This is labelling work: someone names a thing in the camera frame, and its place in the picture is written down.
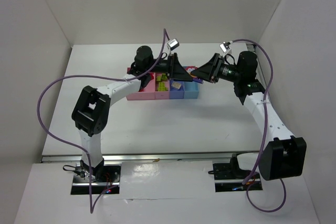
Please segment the purple lego plate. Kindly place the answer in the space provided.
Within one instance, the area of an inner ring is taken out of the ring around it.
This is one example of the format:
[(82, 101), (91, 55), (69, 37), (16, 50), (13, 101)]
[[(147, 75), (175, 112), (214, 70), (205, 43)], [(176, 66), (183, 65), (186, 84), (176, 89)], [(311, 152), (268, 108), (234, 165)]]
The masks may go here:
[(202, 79), (197, 78), (197, 77), (195, 77), (195, 76), (192, 76), (192, 78), (193, 78), (193, 81), (196, 82), (196, 83), (203, 84), (203, 82), (204, 82)]

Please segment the white tan lego brick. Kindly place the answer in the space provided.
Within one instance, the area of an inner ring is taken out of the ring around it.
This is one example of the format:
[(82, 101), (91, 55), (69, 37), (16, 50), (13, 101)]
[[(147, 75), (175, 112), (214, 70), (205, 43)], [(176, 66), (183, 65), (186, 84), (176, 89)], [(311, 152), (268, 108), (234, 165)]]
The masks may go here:
[(181, 88), (181, 86), (182, 86), (182, 84), (179, 83), (179, 82), (175, 82), (175, 81), (173, 81), (173, 82), (171, 83), (171, 88), (172, 88), (172, 89), (175, 89), (175, 90), (179, 90), (179, 89)]

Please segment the red flower lego brick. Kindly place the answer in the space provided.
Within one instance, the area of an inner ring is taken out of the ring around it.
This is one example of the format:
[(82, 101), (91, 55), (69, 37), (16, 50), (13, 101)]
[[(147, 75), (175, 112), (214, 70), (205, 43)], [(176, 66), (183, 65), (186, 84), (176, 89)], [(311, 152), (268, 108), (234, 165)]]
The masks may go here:
[(190, 74), (190, 75), (192, 75), (192, 71), (194, 71), (194, 70), (196, 70), (197, 69), (197, 67), (195, 67), (195, 66), (186, 66), (185, 67), (185, 70)]

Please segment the green printed lego brick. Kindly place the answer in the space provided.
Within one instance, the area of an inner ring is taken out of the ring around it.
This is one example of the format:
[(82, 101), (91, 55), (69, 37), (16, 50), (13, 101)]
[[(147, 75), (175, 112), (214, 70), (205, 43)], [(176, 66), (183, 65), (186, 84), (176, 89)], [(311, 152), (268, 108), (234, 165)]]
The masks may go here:
[(164, 81), (167, 81), (167, 80), (168, 80), (168, 77), (164, 73), (156, 75), (156, 81), (157, 82), (164, 82)]

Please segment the long green lego brick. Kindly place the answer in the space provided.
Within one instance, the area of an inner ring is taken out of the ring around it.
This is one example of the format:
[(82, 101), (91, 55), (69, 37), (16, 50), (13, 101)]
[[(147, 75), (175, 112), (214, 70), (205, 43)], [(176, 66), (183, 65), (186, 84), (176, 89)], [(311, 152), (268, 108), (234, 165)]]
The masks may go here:
[(166, 86), (165, 82), (158, 82), (156, 90), (157, 92), (167, 92), (169, 89)]

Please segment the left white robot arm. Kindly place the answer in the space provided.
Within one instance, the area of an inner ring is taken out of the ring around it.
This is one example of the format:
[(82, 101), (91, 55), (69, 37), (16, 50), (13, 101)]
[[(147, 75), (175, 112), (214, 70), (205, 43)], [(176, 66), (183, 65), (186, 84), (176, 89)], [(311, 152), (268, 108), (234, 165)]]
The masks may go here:
[(77, 100), (71, 118), (79, 131), (83, 151), (80, 166), (94, 180), (102, 175), (104, 159), (101, 152), (101, 132), (106, 127), (110, 107), (126, 96), (146, 88), (152, 73), (166, 74), (177, 81), (192, 82), (192, 76), (182, 67), (176, 53), (167, 58), (154, 58), (149, 46), (136, 50), (134, 62), (121, 81), (93, 88), (86, 86)]

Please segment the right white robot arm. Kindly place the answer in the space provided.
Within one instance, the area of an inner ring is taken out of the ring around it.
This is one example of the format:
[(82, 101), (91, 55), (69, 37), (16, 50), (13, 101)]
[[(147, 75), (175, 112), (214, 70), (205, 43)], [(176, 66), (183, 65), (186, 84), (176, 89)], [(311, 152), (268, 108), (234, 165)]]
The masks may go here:
[(300, 176), (307, 144), (284, 125), (272, 107), (265, 88), (256, 78), (257, 67), (257, 55), (243, 51), (235, 64), (228, 64), (225, 57), (215, 54), (191, 74), (210, 83), (220, 79), (232, 82), (236, 97), (262, 132), (259, 153), (243, 153), (235, 157), (238, 169), (250, 172), (247, 180), (255, 173), (266, 181)]

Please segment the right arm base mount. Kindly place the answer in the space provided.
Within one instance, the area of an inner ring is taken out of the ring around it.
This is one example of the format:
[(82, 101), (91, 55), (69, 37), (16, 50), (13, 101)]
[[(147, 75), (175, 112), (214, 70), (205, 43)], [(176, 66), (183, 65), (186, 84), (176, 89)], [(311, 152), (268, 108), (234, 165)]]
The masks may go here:
[(213, 163), (212, 170), (208, 171), (208, 174), (214, 177), (216, 193), (246, 191), (248, 187), (250, 190), (262, 190), (258, 173), (243, 184), (249, 173), (249, 170), (239, 168), (236, 156), (232, 156), (226, 162)]

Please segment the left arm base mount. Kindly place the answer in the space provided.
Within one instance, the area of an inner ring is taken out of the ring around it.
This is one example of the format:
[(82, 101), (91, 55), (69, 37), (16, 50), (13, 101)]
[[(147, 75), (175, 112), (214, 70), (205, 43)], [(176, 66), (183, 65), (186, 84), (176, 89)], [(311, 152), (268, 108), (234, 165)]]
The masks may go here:
[[(80, 166), (64, 165), (62, 169), (73, 173), (71, 195), (89, 194), (89, 174)], [(103, 167), (98, 178), (92, 177), (92, 194), (99, 195), (104, 190), (107, 195), (119, 194), (120, 192), (121, 165), (107, 165)]]

